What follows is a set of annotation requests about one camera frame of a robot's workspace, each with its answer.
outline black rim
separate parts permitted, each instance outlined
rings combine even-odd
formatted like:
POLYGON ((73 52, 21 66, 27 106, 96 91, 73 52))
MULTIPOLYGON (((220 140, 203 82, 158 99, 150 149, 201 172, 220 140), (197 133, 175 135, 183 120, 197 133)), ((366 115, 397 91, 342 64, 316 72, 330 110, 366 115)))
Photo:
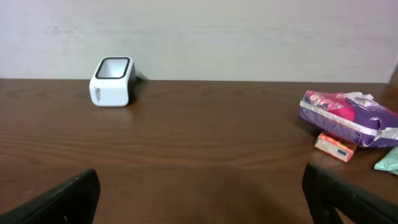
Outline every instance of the black rim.
POLYGON ((100 65, 99 65, 99 67, 97 69, 97 72, 95 73, 95 78, 97 78, 97 79, 119 79, 119 78, 123 78, 123 77, 126 76, 127 69, 129 68, 129 65, 130 65, 130 59, 127 58, 127 57, 107 57, 107 58, 104 58, 104 59, 102 59, 100 65), (104 64, 104 61, 107 60, 107 59, 127 59, 127 65, 126 65, 126 68, 124 69, 123 75, 121 77, 98 77, 98 73, 100 72, 100 70, 102 68, 102 65, 104 64))

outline purple package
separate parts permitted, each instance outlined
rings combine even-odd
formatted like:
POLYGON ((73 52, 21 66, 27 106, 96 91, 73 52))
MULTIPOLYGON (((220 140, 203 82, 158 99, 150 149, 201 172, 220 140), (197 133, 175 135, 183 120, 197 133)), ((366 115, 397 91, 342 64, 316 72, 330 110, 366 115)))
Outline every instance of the purple package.
POLYGON ((362 93, 319 93, 308 90, 300 118, 361 147, 398 146, 398 114, 362 93))

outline white container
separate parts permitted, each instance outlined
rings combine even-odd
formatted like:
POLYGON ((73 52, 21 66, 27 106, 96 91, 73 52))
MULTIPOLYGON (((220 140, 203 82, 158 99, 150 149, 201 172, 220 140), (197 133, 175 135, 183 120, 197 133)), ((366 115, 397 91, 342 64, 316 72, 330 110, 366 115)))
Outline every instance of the white container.
POLYGON ((107 57, 99 63, 90 81, 91 100, 96 106, 126 106, 128 86, 136 80, 134 62, 129 57, 107 57))

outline wood grain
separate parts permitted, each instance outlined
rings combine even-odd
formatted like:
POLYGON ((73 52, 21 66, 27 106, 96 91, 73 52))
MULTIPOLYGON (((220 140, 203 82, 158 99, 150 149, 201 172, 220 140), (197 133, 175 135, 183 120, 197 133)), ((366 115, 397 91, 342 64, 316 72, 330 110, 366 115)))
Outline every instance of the wood grain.
POLYGON ((398 203, 398 178, 373 170, 388 149, 344 163, 298 119, 307 89, 371 93, 398 111, 392 86, 149 81, 134 104, 97 108, 88 82, 0 80, 0 213, 94 168, 95 223, 310 223, 310 161, 398 203))

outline small box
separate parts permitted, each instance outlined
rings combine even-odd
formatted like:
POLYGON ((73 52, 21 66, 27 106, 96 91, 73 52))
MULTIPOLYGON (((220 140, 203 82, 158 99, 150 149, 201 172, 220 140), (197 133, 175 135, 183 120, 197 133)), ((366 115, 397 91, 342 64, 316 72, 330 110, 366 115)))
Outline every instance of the small box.
POLYGON ((353 156, 357 145, 321 133, 318 136, 315 147, 347 162, 353 156))

